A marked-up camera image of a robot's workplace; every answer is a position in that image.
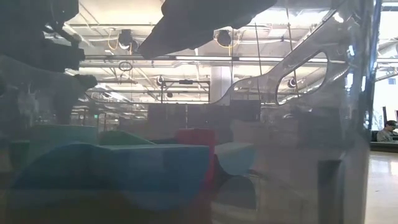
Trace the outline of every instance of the floor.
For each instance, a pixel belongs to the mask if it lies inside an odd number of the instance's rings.
[[[365,224],[398,223],[398,154],[372,152]]]

